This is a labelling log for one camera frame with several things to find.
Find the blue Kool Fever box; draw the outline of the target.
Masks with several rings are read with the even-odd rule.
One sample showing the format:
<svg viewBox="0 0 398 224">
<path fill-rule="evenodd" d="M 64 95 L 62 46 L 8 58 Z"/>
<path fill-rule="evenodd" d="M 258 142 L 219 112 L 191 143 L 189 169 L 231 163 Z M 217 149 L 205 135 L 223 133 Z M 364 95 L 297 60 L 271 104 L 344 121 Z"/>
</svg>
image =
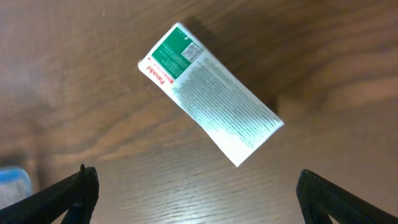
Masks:
<svg viewBox="0 0 398 224">
<path fill-rule="evenodd" d="M 19 166 L 1 167 L 1 209 L 32 195 L 28 173 Z"/>
</svg>

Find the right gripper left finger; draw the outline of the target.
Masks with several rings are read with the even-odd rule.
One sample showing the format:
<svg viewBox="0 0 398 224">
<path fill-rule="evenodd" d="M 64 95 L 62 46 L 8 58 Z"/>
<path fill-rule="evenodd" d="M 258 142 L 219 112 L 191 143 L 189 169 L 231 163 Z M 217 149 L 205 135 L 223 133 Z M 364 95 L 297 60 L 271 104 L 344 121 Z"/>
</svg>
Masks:
<svg viewBox="0 0 398 224">
<path fill-rule="evenodd" d="M 52 223 L 64 215 L 62 223 L 89 224 L 99 187 L 96 169 L 82 164 L 77 173 L 1 209 L 1 223 Z"/>
</svg>

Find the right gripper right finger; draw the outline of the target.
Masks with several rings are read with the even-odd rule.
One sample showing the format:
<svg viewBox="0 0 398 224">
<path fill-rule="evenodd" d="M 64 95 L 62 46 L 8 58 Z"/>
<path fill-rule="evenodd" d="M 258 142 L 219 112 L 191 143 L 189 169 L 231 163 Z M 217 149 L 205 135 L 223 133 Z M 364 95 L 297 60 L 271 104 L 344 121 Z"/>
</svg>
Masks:
<svg viewBox="0 0 398 224">
<path fill-rule="evenodd" d="M 397 224 L 397 217 L 308 169 L 300 173 L 296 194 L 306 224 L 332 224 L 332 220 L 347 224 Z"/>
</svg>

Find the white green medicine box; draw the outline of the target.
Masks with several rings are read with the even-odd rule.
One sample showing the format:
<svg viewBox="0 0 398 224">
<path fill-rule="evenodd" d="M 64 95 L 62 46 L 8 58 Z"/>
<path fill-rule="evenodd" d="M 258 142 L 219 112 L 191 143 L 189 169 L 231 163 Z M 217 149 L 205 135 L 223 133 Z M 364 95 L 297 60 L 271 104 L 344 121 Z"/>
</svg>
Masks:
<svg viewBox="0 0 398 224">
<path fill-rule="evenodd" d="M 180 22 L 137 66 L 235 166 L 284 125 Z"/>
</svg>

